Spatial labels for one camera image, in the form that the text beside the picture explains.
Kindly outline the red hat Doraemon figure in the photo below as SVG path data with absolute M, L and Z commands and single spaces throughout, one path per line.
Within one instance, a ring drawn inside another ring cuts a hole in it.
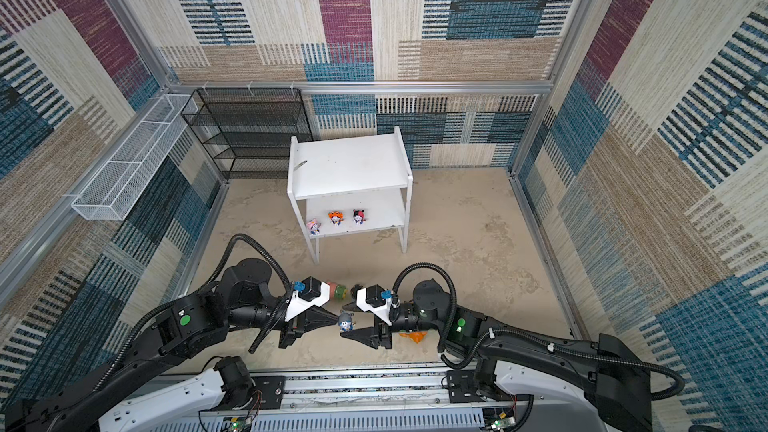
M 355 209 L 353 211 L 353 220 L 358 225 L 363 225 L 366 221 L 365 217 L 365 210 L 364 209 Z

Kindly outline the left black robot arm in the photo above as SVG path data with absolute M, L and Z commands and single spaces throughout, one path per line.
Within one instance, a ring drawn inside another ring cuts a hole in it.
M 251 352 L 269 333 L 285 349 L 305 333 L 333 326 L 325 309 L 330 286 L 314 277 L 291 281 L 255 239 L 236 234 L 206 282 L 146 313 L 116 356 L 85 378 L 41 400 L 22 399 L 6 413 L 9 431 L 129 431 L 193 409 L 251 406 L 262 393 L 243 359 L 221 358 L 184 384 L 133 398 L 152 379 L 223 342 L 255 329 Z

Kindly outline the orange crab hood Doraemon figure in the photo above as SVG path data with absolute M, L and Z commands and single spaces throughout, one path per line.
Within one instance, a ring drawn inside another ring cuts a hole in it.
M 340 211 L 331 211 L 328 213 L 328 218 L 330 219 L 333 225 L 339 226 L 342 224 L 344 220 L 344 215 Z

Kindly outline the grey hood Doraemon figure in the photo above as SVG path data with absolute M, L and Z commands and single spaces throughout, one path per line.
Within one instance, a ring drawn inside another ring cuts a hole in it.
M 342 311 L 338 316 L 340 333 L 351 332 L 354 329 L 354 317 L 350 312 Z

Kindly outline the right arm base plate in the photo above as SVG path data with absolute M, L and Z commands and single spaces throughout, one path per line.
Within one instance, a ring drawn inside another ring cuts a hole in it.
M 527 402 L 530 394 L 512 395 L 493 384 L 481 382 L 471 370 L 449 369 L 441 380 L 451 403 Z

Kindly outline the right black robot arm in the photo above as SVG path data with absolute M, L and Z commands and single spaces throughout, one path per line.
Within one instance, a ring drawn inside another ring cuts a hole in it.
M 406 267 L 389 289 L 358 285 L 350 295 L 343 312 L 370 314 L 373 324 L 342 337 L 389 349 L 397 333 L 434 330 L 443 364 L 454 371 L 473 365 L 470 383 L 483 399 L 553 397 L 588 409 L 605 427 L 650 431 L 653 402 L 685 389 L 679 372 L 641 360 L 615 336 L 558 338 L 463 307 L 449 274 L 433 263 Z

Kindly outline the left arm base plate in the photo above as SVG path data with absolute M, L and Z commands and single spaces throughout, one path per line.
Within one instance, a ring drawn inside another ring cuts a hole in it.
M 264 410 L 281 408 L 287 381 L 285 375 L 254 376 L 252 381 L 252 386 L 246 392 L 246 401 L 243 405 L 231 407 L 233 412 L 255 415 Z

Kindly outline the pink hood Doraemon figure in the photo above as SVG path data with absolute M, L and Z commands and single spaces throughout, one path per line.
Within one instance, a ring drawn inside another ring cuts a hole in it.
M 310 220 L 306 226 L 311 236 L 318 236 L 320 234 L 321 224 L 316 219 Z

